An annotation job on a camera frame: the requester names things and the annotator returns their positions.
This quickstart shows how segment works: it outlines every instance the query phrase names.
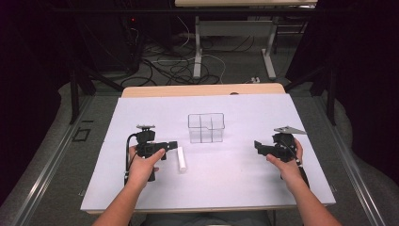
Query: white table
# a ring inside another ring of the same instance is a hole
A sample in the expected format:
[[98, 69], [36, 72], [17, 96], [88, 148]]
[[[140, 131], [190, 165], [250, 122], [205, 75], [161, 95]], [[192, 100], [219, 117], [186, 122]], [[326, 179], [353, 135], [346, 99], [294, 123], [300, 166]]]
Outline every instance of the white table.
[[[257, 154], [254, 140], [273, 145], [274, 128], [290, 125], [303, 130], [291, 97], [281, 86], [225, 85], [159, 88], [165, 96], [156, 97], [157, 88], [136, 88], [135, 98], [120, 98], [93, 172], [81, 210], [101, 213], [123, 188], [126, 138], [139, 132], [138, 124], [154, 124], [155, 141], [179, 142], [184, 148], [186, 172], [179, 172], [176, 150], [159, 161], [156, 180], [141, 193], [136, 211], [141, 213], [176, 213], [226, 210], [279, 209], [295, 206], [292, 194], [280, 179], [279, 171], [265, 157]], [[176, 96], [171, 92], [190, 92]], [[201, 90], [212, 95], [201, 96]], [[251, 89], [257, 93], [245, 94]], [[239, 95], [222, 93], [237, 91]], [[223, 113], [223, 142], [189, 141], [187, 116], [193, 113]], [[307, 136], [296, 135], [305, 149], [303, 161], [312, 192], [323, 204], [335, 199], [320, 168]]]
[[[317, 0], [175, 0], [176, 7], [283, 7], [315, 5]], [[276, 79], [276, 73], [270, 58], [273, 41], [277, 31], [279, 18], [273, 21], [201, 21], [196, 17], [196, 59], [194, 78], [200, 78], [202, 62], [201, 36], [256, 36], [267, 37], [266, 48], [262, 49], [264, 65], [271, 80]]]

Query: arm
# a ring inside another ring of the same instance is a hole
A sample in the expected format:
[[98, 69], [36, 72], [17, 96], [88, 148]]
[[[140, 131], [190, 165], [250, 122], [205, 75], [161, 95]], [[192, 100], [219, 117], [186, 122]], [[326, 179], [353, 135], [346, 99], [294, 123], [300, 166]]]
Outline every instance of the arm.
[[[295, 140], [295, 144], [297, 147], [296, 155], [302, 162], [302, 146], [297, 140]], [[287, 188], [294, 195], [304, 225], [341, 225], [305, 184], [294, 160], [284, 163], [272, 154], [268, 154], [266, 159], [280, 170]]]
[[[135, 153], [136, 149], [131, 147], [129, 152]], [[162, 158], [165, 150], [153, 154], [147, 159], [135, 157], [132, 167], [129, 169], [129, 180], [118, 196], [109, 204], [106, 210], [94, 222], [93, 225], [123, 225], [126, 226], [135, 211], [138, 196], [152, 173], [155, 163]]]

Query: black fabric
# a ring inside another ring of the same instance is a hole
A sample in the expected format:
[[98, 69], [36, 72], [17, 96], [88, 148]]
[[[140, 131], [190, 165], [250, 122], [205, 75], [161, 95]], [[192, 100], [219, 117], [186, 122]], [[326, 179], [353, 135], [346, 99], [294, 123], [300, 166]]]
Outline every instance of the black fabric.
[[399, 147], [394, 144], [399, 137], [398, 4], [390, 0], [357, 5], [339, 2], [320, 0], [318, 7], [355, 6], [359, 13], [336, 22], [336, 16], [312, 20], [287, 77], [295, 81], [325, 64], [336, 51], [332, 60], [338, 67], [336, 97], [352, 123], [352, 149], [399, 185]]
[[16, 2], [0, 8], [0, 203], [16, 185], [60, 105], [57, 90], [68, 79], [56, 61], [42, 24]]

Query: person's left hand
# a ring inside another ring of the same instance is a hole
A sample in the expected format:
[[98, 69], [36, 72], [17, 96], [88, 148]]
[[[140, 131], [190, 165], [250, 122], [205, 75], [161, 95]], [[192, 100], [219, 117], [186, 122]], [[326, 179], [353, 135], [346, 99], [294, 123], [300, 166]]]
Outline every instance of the person's left hand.
[[[129, 148], [129, 154], [132, 157], [135, 156], [135, 146]], [[129, 179], [126, 185], [134, 186], [141, 191], [146, 186], [155, 163], [161, 159], [164, 154], [165, 149], [160, 149], [149, 158], [141, 158], [140, 156], [136, 155], [133, 159], [132, 166], [129, 169]]]

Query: transparent box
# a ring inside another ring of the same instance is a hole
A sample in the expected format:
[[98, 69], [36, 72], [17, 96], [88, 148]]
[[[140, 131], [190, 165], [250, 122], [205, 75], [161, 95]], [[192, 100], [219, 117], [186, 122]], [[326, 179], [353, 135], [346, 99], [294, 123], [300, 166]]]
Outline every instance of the transparent box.
[[223, 142], [224, 129], [223, 113], [188, 115], [191, 143]]

